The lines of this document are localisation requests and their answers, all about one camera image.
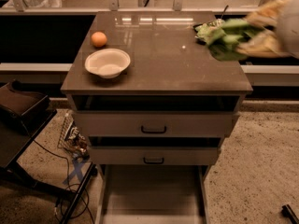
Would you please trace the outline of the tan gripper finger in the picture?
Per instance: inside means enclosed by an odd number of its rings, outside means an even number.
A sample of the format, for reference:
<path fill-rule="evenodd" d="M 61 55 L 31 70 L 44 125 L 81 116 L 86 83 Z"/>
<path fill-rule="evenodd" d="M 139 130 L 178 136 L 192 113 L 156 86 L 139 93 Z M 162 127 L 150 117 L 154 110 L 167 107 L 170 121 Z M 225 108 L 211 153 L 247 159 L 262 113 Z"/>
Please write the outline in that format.
<path fill-rule="evenodd" d="M 235 50 L 238 53 L 257 58 L 282 58 L 291 56 L 281 46 L 276 34 L 272 31 L 258 33 L 248 42 L 240 43 Z"/>
<path fill-rule="evenodd" d="M 276 27 L 279 14 L 290 2 L 291 0 L 271 0 L 250 12 L 245 20 L 256 27 Z"/>

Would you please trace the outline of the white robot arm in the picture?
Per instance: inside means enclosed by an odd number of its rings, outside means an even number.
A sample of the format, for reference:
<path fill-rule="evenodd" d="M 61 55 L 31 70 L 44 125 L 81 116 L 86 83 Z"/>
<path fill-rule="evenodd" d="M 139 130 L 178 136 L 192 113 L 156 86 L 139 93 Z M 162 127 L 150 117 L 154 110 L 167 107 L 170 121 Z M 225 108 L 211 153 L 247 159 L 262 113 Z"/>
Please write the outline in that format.
<path fill-rule="evenodd" d="M 238 45 L 237 52 L 258 58 L 299 58 L 299 0 L 272 0 L 245 20 L 263 31 Z"/>

